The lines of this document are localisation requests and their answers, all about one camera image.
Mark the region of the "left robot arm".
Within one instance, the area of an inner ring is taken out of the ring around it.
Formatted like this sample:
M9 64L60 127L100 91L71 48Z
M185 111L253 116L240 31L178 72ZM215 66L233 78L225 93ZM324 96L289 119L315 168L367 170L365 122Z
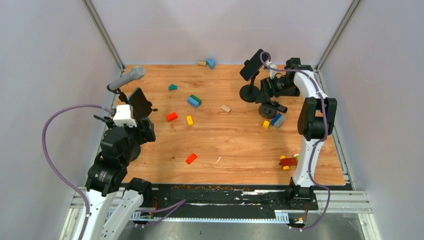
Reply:
M128 183L123 180L141 145L156 140L154 124L147 117L136 119L135 126L118 126L108 117L103 121L108 129L80 194L85 213L78 225L79 240L116 240L136 209L153 201L151 182L137 177Z

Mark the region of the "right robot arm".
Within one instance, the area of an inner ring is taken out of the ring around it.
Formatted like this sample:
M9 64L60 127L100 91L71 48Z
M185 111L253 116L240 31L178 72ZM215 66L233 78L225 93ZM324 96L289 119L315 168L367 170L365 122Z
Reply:
M258 112L263 118L274 119L279 112L287 112L287 108L274 98L304 98L297 121L297 131L301 136L298 163L287 189L277 198L288 208L298 209L309 206L315 199L315 169L321 148L333 131L338 103L320 88L309 65L301 65L299 58L291 58L286 63L284 69L278 69L269 59L262 61L270 76L260 81L260 92L255 102L259 104Z

